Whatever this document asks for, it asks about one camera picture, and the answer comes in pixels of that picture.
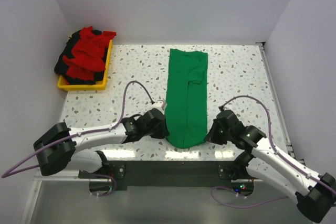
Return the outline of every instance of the gray wall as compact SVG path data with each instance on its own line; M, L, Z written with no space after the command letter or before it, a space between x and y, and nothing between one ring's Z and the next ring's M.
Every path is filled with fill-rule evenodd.
M336 176L336 0L291 0L266 42L295 152ZM324 223L336 222L336 209Z
M0 0L0 173L58 119L54 64L70 33L56 0ZM36 159L29 165L36 164ZM33 172L0 179L0 223L18 223Z
M266 41L289 0L57 0L73 30L94 24L119 43Z

